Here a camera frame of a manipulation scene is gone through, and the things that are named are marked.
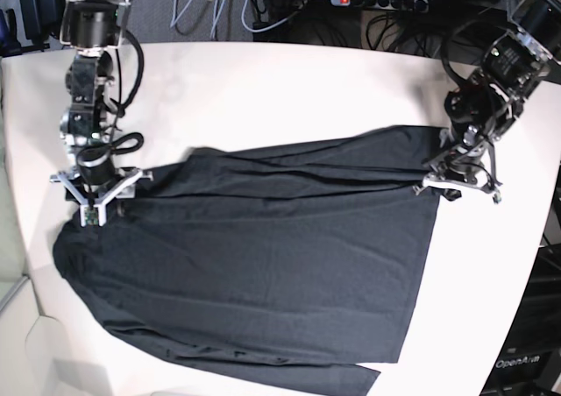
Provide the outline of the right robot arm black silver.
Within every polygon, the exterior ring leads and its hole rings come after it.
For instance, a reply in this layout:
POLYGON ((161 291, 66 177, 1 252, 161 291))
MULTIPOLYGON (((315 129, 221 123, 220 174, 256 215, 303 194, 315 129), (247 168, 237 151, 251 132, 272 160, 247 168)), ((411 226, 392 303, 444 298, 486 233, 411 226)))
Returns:
POLYGON ((65 0, 60 42, 75 50, 65 76, 70 105, 60 138, 70 168, 51 177, 79 207, 83 227, 102 227, 115 200, 132 199, 150 173, 117 167, 114 158, 139 150, 142 134, 118 136, 117 123, 143 80, 145 56, 126 25, 132 0, 65 0))

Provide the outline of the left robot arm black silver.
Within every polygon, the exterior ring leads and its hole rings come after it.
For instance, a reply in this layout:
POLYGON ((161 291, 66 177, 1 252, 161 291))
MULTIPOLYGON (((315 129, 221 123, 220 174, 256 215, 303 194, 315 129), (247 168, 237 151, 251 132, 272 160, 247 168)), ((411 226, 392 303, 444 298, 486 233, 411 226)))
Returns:
POLYGON ((551 65, 560 62, 560 0, 521 0, 479 66, 464 77, 452 68, 448 48, 478 22, 464 22, 442 41, 444 71, 457 85, 444 101, 451 125, 440 134, 437 154, 424 160, 428 172, 414 187, 416 194, 433 187, 454 201, 473 189, 500 203, 494 145, 520 118, 551 65))

